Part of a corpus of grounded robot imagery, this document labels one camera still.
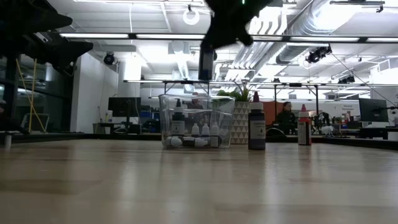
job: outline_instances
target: white wall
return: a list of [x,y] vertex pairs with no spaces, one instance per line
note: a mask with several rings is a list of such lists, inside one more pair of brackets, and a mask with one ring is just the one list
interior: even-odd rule
[[77,65],[70,131],[93,133],[93,123],[100,121],[100,114],[105,117],[108,98],[117,93],[118,74],[88,53],[78,59]]

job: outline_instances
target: bottle label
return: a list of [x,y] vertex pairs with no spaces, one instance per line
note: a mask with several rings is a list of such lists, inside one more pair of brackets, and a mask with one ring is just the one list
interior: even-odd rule
[[250,138],[266,138],[266,121],[250,121]]
[[298,144],[311,145],[311,126],[309,122],[298,122]]
[[218,147],[218,136],[212,136],[210,138],[210,146],[211,147]]
[[172,135],[183,136],[185,134],[185,121],[172,121]]

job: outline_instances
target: ceiling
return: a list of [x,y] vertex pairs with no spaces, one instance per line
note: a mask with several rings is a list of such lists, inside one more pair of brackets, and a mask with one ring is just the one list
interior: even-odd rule
[[[210,24],[209,10],[206,7],[193,6],[200,14],[195,25],[188,25],[183,20],[186,5],[169,4],[105,4],[103,2],[75,2],[74,0],[47,0],[59,13],[73,19],[70,27],[60,29],[60,32],[145,32],[145,33],[191,33],[204,34]],[[287,23],[294,24],[292,19],[310,2],[310,0],[295,0],[297,5],[284,7]],[[361,7],[348,21],[337,28],[331,35],[388,35],[398,34],[398,5],[385,6],[384,11],[376,13],[378,6]],[[171,73],[178,70],[177,62],[169,54],[171,41],[154,40],[92,40],[95,53],[103,57],[106,46],[135,45],[144,59],[142,73],[145,75]],[[200,42],[187,41],[190,49],[197,49]],[[364,79],[369,76],[368,68],[377,65],[388,57],[398,55],[398,46],[391,44],[332,44],[334,55],[329,55],[316,65],[308,68],[303,58],[286,66],[280,72],[272,74],[283,79],[282,82],[317,82],[327,81],[348,68],[354,68],[357,75]],[[216,63],[232,62],[241,45],[236,44],[217,50]],[[125,57],[129,52],[116,52],[116,56]],[[198,70],[198,52],[191,50],[187,55],[187,66],[190,70]]]

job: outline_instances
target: red bottle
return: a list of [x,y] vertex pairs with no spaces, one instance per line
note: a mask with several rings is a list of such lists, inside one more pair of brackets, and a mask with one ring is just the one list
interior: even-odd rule
[[311,119],[310,113],[307,112],[305,105],[301,107],[301,112],[298,114],[298,144],[303,146],[310,146],[311,141]]

